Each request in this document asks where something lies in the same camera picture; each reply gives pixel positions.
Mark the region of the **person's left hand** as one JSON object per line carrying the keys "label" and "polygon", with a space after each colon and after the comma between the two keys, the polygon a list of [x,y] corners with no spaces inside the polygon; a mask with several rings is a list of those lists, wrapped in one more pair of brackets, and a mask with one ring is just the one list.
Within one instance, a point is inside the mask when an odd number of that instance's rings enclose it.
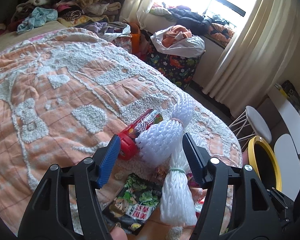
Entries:
{"label": "person's left hand", "polygon": [[111,237],[113,240],[127,240],[127,234],[125,231],[120,227],[114,227],[110,231]]}

